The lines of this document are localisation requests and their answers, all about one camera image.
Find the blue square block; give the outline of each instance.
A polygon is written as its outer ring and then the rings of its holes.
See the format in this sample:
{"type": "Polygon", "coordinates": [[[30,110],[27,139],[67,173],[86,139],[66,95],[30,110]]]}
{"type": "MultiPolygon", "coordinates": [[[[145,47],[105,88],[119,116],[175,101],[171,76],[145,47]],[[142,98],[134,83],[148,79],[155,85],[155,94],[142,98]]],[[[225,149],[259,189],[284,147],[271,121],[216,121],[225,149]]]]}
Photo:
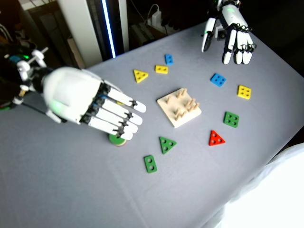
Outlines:
{"type": "Polygon", "coordinates": [[[218,87],[222,87],[224,85],[224,83],[226,82],[226,78],[224,78],[222,75],[215,74],[211,78],[211,82],[213,82],[214,84],[216,84],[218,87]]]}
{"type": "Polygon", "coordinates": [[[168,66],[172,66],[174,64],[172,55],[169,55],[169,54],[165,55],[165,60],[166,60],[166,64],[168,66]]]}

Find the table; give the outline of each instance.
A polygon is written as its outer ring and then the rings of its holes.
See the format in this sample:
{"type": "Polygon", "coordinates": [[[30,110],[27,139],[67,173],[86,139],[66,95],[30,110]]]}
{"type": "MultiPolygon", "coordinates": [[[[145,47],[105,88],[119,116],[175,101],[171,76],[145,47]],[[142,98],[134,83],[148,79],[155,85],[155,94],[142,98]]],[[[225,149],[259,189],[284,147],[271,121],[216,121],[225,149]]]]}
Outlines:
{"type": "MultiPolygon", "coordinates": [[[[249,65],[221,63],[224,43],[201,53],[198,25],[90,68],[147,105],[124,147],[85,125],[57,124],[21,106],[0,113],[0,227],[200,228],[304,125],[304,79],[253,36],[249,65]],[[157,75],[164,54],[168,75],[157,75]],[[133,69],[150,73],[136,84],[133,69]],[[210,82],[214,73],[226,83],[210,82]],[[250,100],[238,85],[252,88],[250,100]],[[174,129],[156,100],[185,87],[202,114],[174,129]],[[240,116],[234,129],[226,111],[240,116]],[[210,131],[226,143],[209,147],[210,131]],[[166,155],[159,136],[177,145],[166,155]],[[148,174],[143,157],[158,171],[148,174]]],[[[41,97],[27,104],[43,109],[41,97]]]]}

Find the green rectangular block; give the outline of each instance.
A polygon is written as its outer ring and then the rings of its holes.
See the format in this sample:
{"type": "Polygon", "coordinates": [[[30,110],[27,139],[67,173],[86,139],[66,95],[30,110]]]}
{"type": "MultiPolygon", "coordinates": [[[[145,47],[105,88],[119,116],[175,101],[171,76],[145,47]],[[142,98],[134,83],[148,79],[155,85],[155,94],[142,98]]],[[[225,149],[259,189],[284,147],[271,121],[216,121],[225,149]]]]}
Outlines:
{"type": "Polygon", "coordinates": [[[227,124],[231,127],[238,127],[239,116],[230,112],[226,112],[224,118],[224,124],[227,124]]]}
{"type": "Polygon", "coordinates": [[[154,157],[152,155],[144,157],[144,162],[146,164],[146,168],[147,168],[148,173],[157,171],[155,160],[154,160],[154,157]]]}

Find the blue led light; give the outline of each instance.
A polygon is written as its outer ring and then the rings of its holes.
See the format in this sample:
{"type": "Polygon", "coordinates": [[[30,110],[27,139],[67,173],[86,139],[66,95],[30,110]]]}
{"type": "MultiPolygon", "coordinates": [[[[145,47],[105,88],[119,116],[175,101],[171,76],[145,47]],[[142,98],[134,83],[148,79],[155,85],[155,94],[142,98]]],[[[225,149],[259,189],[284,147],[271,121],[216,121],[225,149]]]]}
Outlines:
{"type": "Polygon", "coordinates": [[[103,4],[103,8],[104,8],[104,18],[105,18],[106,28],[108,29],[112,56],[113,56],[113,58],[116,58],[114,43],[113,43],[113,38],[112,38],[112,32],[111,32],[111,26],[110,26],[110,20],[109,20],[109,14],[108,14],[108,8],[106,6],[105,0],[101,0],[101,2],[103,4]]]}

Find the robotic hand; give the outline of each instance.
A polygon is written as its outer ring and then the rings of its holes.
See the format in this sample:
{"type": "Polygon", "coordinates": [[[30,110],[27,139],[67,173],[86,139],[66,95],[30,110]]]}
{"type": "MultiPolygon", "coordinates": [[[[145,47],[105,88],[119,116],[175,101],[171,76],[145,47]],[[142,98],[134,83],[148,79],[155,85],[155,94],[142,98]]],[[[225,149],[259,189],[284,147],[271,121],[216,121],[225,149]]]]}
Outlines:
{"type": "Polygon", "coordinates": [[[19,55],[5,55],[17,66],[22,79],[20,93],[12,100],[11,107],[20,105],[27,91],[35,91],[44,98],[48,108],[46,115],[58,123],[87,124],[117,137],[132,139],[143,120],[122,104],[141,113],[146,111],[146,106],[89,71],[71,67],[48,68],[43,60],[46,50],[34,50],[33,58],[28,61],[19,55]],[[34,61],[38,67],[31,68],[34,61]]]}
{"type": "MultiPolygon", "coordinates": [[[[235,52],[237,64],[242,62],[248,64],[257,45],[253,43],[249,34],[251,29],[238,10],[241,4],[240,0],[216,0],[215,3],[221,23],[221,26],[216,28],[216,38],[219,28],[224,28],[227,31],[223,63],[228,64],[232,52],[235,52]]],[[[201,47],[202,52],[207,51],[211,44],[216,20],[217,17],[214,17],[207,21],[201,47]]]]}

